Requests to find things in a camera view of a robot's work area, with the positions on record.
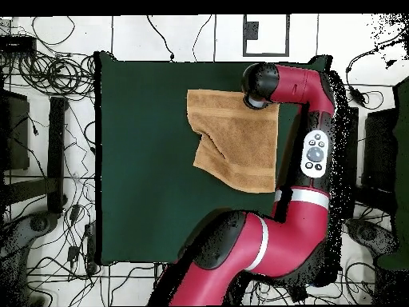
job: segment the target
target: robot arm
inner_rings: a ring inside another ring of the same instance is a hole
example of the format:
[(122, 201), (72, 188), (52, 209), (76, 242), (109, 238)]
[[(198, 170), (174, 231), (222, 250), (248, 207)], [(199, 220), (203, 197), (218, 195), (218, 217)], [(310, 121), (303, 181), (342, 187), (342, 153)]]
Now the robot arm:
[(244, 103), (255, 110), (269, 102), (301, 105), (288, 136), (272, 215), (228, 211), (214, 218), (187, 242), (148, 305), (221, 305), (230, 282), (244, 270), (303, 285), (324, 259), (335, 106), (327, 76), (258, 63), (244, 72), (242, 90)]

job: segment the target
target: towel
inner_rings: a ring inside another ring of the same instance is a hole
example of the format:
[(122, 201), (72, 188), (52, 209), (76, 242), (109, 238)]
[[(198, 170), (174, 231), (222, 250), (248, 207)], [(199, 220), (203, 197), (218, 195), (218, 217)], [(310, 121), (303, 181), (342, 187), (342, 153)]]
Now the towel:
[(276, 185), (279, 104), (249, 109), (243, 94), (188, 90), (188, 120), (201, 136), (193, 166), (233, 189), (271, 193)]

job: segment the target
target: black rectangle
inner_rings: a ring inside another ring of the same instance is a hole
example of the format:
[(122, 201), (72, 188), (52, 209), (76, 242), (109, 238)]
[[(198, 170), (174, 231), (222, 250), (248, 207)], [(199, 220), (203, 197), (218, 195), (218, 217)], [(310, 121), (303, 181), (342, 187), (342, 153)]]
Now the black rectangle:
[(284, 53), (247, 53), (247, 40), (256, 40), (254, 34), (251, 34), (251, 38), (248, 37), (248, 24), (247, 14), (243, 14), (243, 56), (244, 57), (288, 57), (290, 55), (290, 14), (286, 14), (286, 32), (285, 32), (285, 52)]
[(0, 35), (0, 54), (34, 55), (37, 39), (19, 35)]
[(56, 179), (58, 187), (55, 192), (47, 195), (47, 206), (50, 212), (57, 214), (62, 212), (63, 206), (64, 123), (67, 109), (66, 98), (51, 97), (47, 177)]

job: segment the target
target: green table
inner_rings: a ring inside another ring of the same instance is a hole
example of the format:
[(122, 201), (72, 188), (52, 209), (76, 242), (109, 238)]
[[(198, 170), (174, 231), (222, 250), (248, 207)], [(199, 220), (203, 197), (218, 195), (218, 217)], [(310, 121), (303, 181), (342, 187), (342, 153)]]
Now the green table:
[[(246, 62), (101, 60), (101, 263), (170, 262), (198, 221), (220, 207), (270, 214), (274, 193), (243, 193), (193, 167), (199, 136), (186, 112), (189, 89), (240, 91)], [(328, 57), (297, 64), (324, 70)], [(280, 106), (276, 168), (297, 107)]]

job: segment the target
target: robot control button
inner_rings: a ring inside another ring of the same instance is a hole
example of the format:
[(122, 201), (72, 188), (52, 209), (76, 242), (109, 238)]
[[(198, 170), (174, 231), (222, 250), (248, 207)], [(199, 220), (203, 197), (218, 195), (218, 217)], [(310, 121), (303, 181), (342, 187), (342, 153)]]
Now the robot control button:
[(307, 152), (307, 158), (312, 162), (320, 162), (324, 159), (324, 152), (319, 147), (312, 147)]

